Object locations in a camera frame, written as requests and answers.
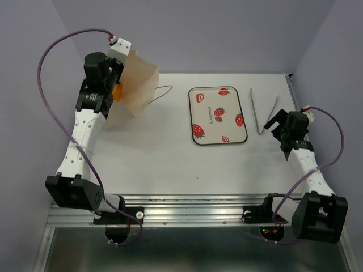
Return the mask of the brown paper bag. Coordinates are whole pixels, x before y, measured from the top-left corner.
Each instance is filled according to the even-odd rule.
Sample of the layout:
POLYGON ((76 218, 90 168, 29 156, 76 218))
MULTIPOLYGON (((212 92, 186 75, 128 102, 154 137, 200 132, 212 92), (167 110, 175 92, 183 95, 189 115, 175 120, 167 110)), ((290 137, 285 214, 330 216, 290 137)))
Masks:
POLYGON ((154 101, 159 85, 159 68, 131 50, 121 75, 122 96, 114 101, 103 129, 122 125, 142 113, 154 101))

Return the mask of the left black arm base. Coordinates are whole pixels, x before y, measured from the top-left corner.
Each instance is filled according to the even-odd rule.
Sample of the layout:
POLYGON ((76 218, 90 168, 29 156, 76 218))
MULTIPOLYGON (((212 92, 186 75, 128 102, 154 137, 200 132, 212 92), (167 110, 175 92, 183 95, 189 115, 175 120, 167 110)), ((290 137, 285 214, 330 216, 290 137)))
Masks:
POLYGON ((108 244, 120 247, 134 244, 141 237, 145 208, 143 206, 127 206, 121 199, 119 210, 94 212, 93 225, 105 227, 105 238, 108 244))

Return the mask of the orange braided fake bread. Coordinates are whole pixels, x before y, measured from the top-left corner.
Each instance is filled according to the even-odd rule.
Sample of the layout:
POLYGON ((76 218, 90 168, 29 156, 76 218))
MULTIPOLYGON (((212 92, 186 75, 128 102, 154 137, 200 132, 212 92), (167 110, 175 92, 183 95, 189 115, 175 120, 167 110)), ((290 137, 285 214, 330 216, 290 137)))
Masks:
POLYGON ((116 84, 114 86, 113 92, 112 92, 114 101, 119 101, 120 100, 120 98, 122 96, 122 92, 123 92, 123 85, 121 83, 116 84))

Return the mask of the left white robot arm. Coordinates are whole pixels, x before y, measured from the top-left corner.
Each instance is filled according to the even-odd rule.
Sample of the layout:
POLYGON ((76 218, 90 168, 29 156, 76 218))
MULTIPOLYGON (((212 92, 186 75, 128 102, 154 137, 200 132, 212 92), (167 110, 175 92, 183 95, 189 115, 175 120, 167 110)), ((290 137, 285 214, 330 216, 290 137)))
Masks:
POLYGON ((85 79, 75 105, 75 122, 64 159, 45 186, 59 207, 106 213, 113 223, 126 218, 124 200, 106 194, 101 183, 91 182, 96 141, 113 104, 127 53, 101 52, 85 56, 85 79))

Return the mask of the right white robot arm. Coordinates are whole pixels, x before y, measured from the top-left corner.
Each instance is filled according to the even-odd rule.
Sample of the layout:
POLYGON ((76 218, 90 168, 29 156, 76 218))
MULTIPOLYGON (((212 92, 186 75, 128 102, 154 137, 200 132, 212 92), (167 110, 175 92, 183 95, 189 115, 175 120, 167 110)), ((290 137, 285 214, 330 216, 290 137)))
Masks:
POLYGON ((312 106, 290 112, 281 109, 264 125, 265 129, 276 125, 272 135, 299 179, 282 197, 274 197, 272 202, 262 205, 261 214, 277 225, 289 223, 297 239, 336 244, 343 230, 348 202, 329 187, 322 170, 340 159, 345 143, 341 142, 332 162, 318 165, 314 148, 305 139, 314 120, 313 109, 312 106))

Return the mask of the metal tongs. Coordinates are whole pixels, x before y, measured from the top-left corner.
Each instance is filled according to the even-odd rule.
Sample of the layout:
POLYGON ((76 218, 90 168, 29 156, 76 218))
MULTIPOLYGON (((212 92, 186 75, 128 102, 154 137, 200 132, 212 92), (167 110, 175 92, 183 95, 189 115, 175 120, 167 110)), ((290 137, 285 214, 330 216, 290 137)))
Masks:
MULTIPOLYGON (((272 113, 274 112, 274 110, 277 106, 278 100, 279 100, 279 96, 276 97, 275 103, 269 113, 267 121, 269 121, 271 119, 272 113)), ((254 102, 254 92, 253 92, 252 88, 250 88, 250 102, 251 102, 251 108, 252 108, 252 114, 254 117, 254 124, 255 124, 255 128, 256 128, 256 132, 257 132, 258 136, 261 136, 264 133, 265 128, 263 127, 262 129, 260 129, 260 127, 259 127, 259 121, 258 121, 258 116, 257 116, 257 112, 256 112, 255 102, 254 102)))

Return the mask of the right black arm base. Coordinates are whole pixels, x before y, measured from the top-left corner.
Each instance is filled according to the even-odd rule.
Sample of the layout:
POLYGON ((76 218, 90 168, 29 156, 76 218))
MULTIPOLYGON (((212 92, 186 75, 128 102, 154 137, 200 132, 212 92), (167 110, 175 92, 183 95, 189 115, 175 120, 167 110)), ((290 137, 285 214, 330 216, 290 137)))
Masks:
POLYGON ((260 227, 260 238, 280 244, 285 235, 285 229, 282 224, 267 227, 267 224, 273 223, 272 204, 273 200, 277 200, 277 197, 282 197, 282 194, 269 193, 264 198, 262 204, 243 206, 241 221, 246 224, 262 224, 263 226, 260 227))

